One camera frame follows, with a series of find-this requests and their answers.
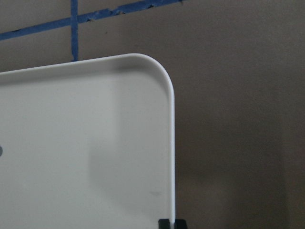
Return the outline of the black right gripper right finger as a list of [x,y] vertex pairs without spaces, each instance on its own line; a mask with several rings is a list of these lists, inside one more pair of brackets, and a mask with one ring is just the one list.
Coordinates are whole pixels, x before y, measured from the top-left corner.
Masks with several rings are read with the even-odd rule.
[[186,220],[176,219],[174,222],[174,229],[186,229]]

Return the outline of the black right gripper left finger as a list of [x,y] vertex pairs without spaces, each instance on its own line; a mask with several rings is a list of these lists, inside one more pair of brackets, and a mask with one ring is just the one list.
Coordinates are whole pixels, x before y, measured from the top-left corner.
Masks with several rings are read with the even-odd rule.
[[170,229],[169,219],[159,219],[158,220],[158,229]]

